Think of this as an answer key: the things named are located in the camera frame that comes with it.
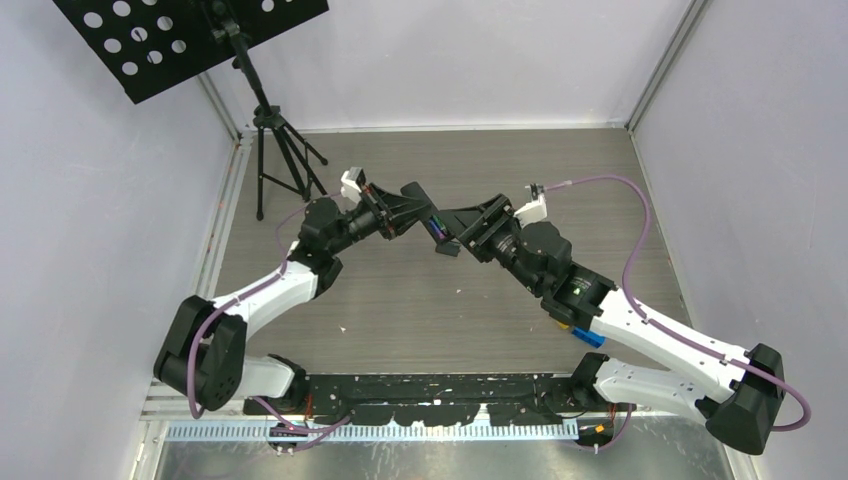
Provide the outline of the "green black battery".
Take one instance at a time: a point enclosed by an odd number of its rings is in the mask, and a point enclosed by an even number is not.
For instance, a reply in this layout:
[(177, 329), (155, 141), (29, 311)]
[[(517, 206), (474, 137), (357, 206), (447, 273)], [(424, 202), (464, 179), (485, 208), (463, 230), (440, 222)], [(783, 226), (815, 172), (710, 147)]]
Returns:
[(445, 230), (444, 230), (444, 226), (442, 225), (440, 220), (437, 217), (433, 216), (432, 217), (432, 223), (434, 225), (434, 228), (437, 230), (438, 235), (441, 238), (444, 238), (446, 236), (446, 233), (445, 233)]

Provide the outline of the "blue purple battery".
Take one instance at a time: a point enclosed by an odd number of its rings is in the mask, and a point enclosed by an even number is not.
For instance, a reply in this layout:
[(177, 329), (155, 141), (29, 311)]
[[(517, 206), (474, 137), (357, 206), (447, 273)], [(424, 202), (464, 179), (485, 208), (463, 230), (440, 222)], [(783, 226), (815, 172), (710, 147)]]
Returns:
[(433, 236), (434, 240), (438, 242), (441, 239), (441, 231), (439, 230), (438, 226), (431, 219), (427, 220), (426, 226), (428, 231)]

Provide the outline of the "black remote battery cover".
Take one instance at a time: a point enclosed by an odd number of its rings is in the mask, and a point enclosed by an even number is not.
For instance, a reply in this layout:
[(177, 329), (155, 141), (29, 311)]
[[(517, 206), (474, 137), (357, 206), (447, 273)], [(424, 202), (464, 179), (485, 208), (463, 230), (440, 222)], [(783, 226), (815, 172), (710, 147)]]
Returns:
[(437, 244), (435, 251), (441, 255), (457, 257), (461, 251), (461, 246), (457, 242), (448, 241)]

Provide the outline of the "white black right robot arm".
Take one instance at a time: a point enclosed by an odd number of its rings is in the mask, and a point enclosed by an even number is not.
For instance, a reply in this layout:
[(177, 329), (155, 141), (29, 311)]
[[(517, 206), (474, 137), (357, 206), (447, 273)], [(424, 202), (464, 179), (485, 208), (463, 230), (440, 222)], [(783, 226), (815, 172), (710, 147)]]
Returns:
[(764, 452), (775, 432), (784, 390), (781, 355), (711, 338), (627, 299), (624, 289), (572, 258), (572, 244), (546, 220), (542, 202), (516, 210), (492, 199), (440, 210), (436, 222), (479, 262), (497, 262), (540, 301), (556, 321), (614, 340), (663, 365), (628, 366), (605, 354), (585, 355), (574, 371), (571, 397), (584, 410), (638, 404), (702, 425), (726, 446)]

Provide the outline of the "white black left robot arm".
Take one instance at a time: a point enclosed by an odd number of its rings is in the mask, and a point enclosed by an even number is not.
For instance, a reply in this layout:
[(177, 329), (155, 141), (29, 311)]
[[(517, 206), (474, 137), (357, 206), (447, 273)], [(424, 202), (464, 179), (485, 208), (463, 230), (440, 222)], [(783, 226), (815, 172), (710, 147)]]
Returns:
[(307, 398), (295, 367), (283, 358), (246, 354), (248, 340), (292, 308), (326, 292), (339, 276), (340, 253), (372, 234), (387, 240), (426, 222), (433, 203), (417, 183), (395, 194), (373, 183), (346, 184), (354, 201), (343, 211), (333, 197), (301, 208), (297, 239), (282, 251), (280, 264), (248, 286), (216, 299), (198, 295), (178, 306), (154, 362), (156, 380), (184, 395), (198, 419), (234, 397), (266, 397), (284, 414), (298, 412)]

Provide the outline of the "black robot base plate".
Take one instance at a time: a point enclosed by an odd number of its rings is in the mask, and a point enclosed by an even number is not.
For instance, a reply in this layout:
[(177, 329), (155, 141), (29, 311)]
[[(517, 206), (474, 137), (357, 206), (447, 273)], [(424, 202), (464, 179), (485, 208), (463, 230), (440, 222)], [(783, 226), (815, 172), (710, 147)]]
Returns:
[(296, 379), (280, 399), (247, 400), (249, 416), (277, 411), (330, 426), (467, 426), (486, 418), (494, 427), (555, 425), (598, 413), (626, 412), (569, 376), (553, 373), (313, 374)]

